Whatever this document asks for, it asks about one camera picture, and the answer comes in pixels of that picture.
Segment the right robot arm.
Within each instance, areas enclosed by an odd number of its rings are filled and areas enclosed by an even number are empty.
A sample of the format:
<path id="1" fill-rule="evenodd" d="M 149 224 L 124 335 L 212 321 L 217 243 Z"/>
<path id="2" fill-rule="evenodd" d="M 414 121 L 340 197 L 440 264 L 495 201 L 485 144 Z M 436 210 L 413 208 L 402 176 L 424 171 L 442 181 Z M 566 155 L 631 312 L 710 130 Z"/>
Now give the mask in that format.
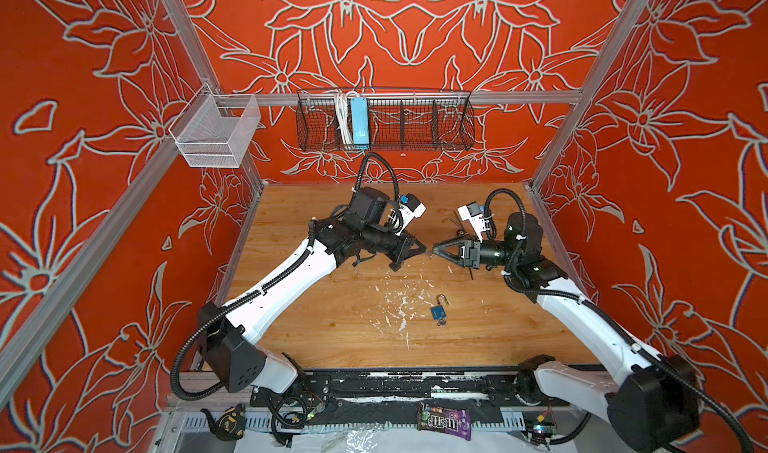
<path id="1" fill-rule="evenodd" d="M 483 203 L 458 208 L 470 233 L 437 243 L 436 256 L 461 268 L 498 269 L 504 284 L 558 319 L 595 356 L 603 369 L 587 372 L 548 355 L 521 363 L 516 393 L 537 405 L 559 398 L 607 422 L 635 452 L 672 450 L 700 426 L 708 406 L 731 429 L 741 451 L 754 446 L 739 420 L 696 383 L 695 370 L 638 339 L 592 302 L 557 264 L 542 253 L 543 229 L 508 188 Z"/>

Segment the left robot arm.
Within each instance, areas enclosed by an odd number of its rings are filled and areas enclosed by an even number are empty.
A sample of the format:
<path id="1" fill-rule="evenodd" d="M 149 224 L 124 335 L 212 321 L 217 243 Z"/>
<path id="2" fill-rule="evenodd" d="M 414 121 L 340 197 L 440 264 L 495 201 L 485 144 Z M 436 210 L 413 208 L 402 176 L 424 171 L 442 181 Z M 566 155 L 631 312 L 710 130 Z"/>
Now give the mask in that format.
<path id="1" fill-rule="evenodd" d="M 425 253 L 425 245 L 407 226 L 426 207 L 415 195 L 402 195 L 394 182 L 393 193 L 363 184 L 369 162 L 392 173 L 392 166 L 376 152 L 364 155 L 350 201 L 323 219 L 308 222 L 307 235 L 294 252 L 261 281 L 238 297 L 218 306 L 205 304 L 198 312 L 197 328 L 183 343 L 170 370 L 170 388 L 182 401 L 199 401 L 221 389 L 230 393 L 247 386 L 274 393 L 290 390 L 299 368 L 286 355 L 277 355 L 258 343 L 272 323 L 303 293 L 345 262 L 359 265 L 385 256 L 392 271 Z M 216 375 L 213 385 L 190 391 L 181 382 L 187 355 L 197 348 Z"/>

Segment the blue padlock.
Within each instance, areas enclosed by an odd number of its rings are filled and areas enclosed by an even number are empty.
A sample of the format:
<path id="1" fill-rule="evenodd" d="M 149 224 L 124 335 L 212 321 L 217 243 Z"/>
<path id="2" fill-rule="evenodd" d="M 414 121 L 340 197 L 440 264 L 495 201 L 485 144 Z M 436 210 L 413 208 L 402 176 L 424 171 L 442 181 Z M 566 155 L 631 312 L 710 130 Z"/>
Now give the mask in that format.
<path id="1" fill-rule="evenodd" d="M 441 319 L 445 319 L 447 322 L 447 313 L 445 307 L 449 305 L 450 302 L 444 294 L 439 294 L 436 296 L 436 304 L 430 309 L 431 315 L 436 324 L 437 321 Z"/>

